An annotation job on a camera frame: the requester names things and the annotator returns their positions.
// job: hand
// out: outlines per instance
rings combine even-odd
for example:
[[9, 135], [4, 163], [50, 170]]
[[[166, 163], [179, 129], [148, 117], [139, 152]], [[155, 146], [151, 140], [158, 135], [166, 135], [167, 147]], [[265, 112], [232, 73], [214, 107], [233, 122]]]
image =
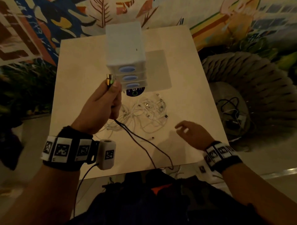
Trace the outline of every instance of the hand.
[[175, 129], [178, 129], [176, 132], [182, 139], [198, 150], [206, 150], [206, 148], [214, 142], [213, 137], [207, 130], [194, 122], [184, 120], [176, 125]]
[[121, 83], [115, 81], [108, 89], [104, 80], [85, 103], [71, 127], [87, 134], [97, 133], [108, 119], [117, 119], [122, 100]]

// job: mural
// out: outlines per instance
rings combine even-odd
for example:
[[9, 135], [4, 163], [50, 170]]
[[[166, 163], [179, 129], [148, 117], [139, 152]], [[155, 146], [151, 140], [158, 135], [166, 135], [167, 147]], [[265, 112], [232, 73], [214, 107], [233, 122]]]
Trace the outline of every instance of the mural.
[[187, 26], [197, 51], [246, 36], [297, 49], [296, 0], [0, 0], [0, 75], [37, 59], [57, 66], [63, 39], [131, 21], [143, 29]]

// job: black wrist strap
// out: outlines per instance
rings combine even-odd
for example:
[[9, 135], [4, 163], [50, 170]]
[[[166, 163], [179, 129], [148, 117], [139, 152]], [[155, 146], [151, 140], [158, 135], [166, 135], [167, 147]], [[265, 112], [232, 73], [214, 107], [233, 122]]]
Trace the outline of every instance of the black wrist strap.
[[92, 137], [70, 126], [64, 127], [57, 137], [48, 137], [42, 153], [43, 164], [64, 171], [79, 171], [83, 163], [94, 163], [99, 141]]
[[211, 171], [222, 173], [228, 167], [242, 163], [236, 152], [227, 144], [214, 141], [204, 153], [204, 160]]

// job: square table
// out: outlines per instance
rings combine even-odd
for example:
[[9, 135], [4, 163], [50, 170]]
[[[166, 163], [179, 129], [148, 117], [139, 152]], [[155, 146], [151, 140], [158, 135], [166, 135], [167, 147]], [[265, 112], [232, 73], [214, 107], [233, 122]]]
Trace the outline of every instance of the square table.
[[[176, 134], [174, 126], [178, 122], [196, 122], [214, 139], [224, 143], [228, 140], [191, 33], [186, 26], [174, 26], [145, 30], [143, 38], [148, 87], [139, 97], [122, 93], [122, 103], [131, 107], [138, 98], [159, 93], [167, 105], [168, 118], [166, 125], [152, 134], [144, 133], [136, 122], [135, 133], [146, 139], [154, 137], [152, 142], [171, 157], [174, 165], [201, 161], [202, 151]], [[105, 35], [62, 41], [49, 135], [56, 136], [64, 126], [71, 125], [90, 95], [106, 79], [109, 71], [105, 43]], [[111, 135], [110, 139], [116, 141], [113, 168], [94, 167], [86, 179], [154, 168], [145, 151], [124, 130], [111, 132], [104, 130], [97, 136], [103, 139]], [[170, 166], [169, 159], [153, 146], [144, 141], [140, 144], [148, 150], [158, 168]], [[84, 163], [80, 179], [90, 167]]]

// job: fingernail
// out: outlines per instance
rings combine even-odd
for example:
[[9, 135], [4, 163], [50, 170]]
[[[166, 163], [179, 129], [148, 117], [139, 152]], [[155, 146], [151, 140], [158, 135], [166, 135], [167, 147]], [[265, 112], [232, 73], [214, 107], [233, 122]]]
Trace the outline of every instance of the fingernail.
[[114, 86], [115, 88], [120, 86], [120, 83], [118, 81], [114, 81], [114, 83], [112, 84], [112, 86]]

